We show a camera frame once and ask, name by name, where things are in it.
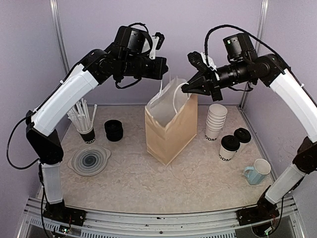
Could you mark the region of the brown paper takeout bag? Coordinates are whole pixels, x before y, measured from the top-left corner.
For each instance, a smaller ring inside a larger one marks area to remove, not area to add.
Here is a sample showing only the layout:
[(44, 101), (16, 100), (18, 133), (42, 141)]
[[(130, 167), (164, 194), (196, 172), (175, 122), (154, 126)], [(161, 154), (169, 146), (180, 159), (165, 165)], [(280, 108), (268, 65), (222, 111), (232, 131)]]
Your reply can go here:
[(186, 79), (175, 77), (145, 106), (147, 151), (165, 166), (197, 135), (198, 98), (183, 93)]

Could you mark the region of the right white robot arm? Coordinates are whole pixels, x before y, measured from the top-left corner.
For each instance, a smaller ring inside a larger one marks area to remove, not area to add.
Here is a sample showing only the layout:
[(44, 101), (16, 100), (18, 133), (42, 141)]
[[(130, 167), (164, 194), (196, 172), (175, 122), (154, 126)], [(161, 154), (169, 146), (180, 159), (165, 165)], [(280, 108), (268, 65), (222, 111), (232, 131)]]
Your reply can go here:
[(291, 164), (265, 191), (253, 209), (258, 220), (272, 213), (276, 204), (300, 181), (317, 168), (317, 105), (296, 79), (291, 68), (275, 52), (258, 56), (250, 35), (239, 33), (223, 39), (229, 64), (217, 67), (208, 52), (190, 52), (189, 63), (197, 73), (184, 85), (184, 93), (210, 96), (214, 102), (223, 99), (222, 89), (237, 84), (260, 81), (283, 101), (288, 118), (297, 121), (305, 138)]

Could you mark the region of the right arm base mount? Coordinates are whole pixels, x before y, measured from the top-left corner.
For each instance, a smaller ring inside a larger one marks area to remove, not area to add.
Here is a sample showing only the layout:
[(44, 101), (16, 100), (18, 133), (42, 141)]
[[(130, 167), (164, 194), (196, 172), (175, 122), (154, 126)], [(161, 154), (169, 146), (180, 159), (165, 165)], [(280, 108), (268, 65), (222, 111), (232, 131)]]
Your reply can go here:
[(261, 195), (255, 206), (239, 209), (236, 214), (240, 226), (266, 221), (280, 215), (277, 205), (270, 203), (265, 198), (265, 193)]

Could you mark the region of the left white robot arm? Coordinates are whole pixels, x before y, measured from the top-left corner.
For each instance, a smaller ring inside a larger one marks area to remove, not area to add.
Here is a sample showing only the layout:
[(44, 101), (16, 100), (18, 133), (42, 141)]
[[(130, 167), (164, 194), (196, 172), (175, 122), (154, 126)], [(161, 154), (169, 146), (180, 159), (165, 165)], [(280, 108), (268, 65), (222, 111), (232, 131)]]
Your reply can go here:
[(50, 204), (49, 211), (58, 220), (69, 216), (64, 206), (60, 163), (63, 149), (56, 126), (66, 113), (87, 93), (112, 77), (115, 86), (122, 89), (124, 77), (133, 77), (131, 87), (142, 79), (162, 80), (168, 72), (167, 59), (157, 57), (165, 40), (164, 34), (150, 35), (148, 29), (136, 24), (120, 26), (115, 40), (104, 50), (94, 49), (79, 60), (56, 89), (26, 119), (26, 137), (40, 159), (43, 184)]

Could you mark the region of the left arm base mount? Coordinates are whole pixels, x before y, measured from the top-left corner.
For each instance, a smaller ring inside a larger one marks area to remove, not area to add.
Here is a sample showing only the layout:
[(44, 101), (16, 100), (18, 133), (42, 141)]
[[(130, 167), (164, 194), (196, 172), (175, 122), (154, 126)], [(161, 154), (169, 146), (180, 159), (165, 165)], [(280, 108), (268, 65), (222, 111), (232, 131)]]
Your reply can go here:
[(56, 204), (47, 203), (43, 216), (54, 221), (82, 227), (86, 218), (86, 213), (85, 210), (65, 206), (63, 200)]

